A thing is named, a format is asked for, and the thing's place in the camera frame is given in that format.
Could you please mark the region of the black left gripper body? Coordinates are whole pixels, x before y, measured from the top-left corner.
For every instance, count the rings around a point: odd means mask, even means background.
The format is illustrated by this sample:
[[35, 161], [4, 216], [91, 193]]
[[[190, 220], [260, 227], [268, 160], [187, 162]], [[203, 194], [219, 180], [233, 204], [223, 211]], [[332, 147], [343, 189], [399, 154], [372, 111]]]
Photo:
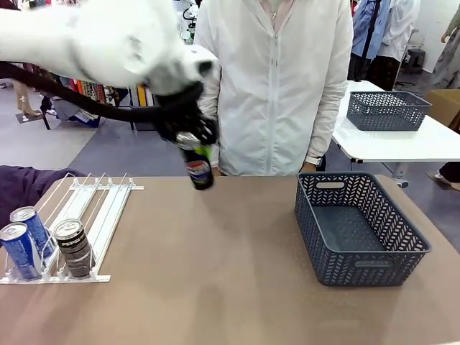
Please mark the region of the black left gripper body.
[[181, 124], [181, 133], [194, 135], [195, 122], [199, 113], [202, 113], [198, 107], [198, 100], [202, 92], [203, 84], [195, 82], [179, 93], [169, 96], [156, 96], [157, 105], [159, 106], [155, 115], [156, 129], [157, 124], [161, 121], [176, 121]]

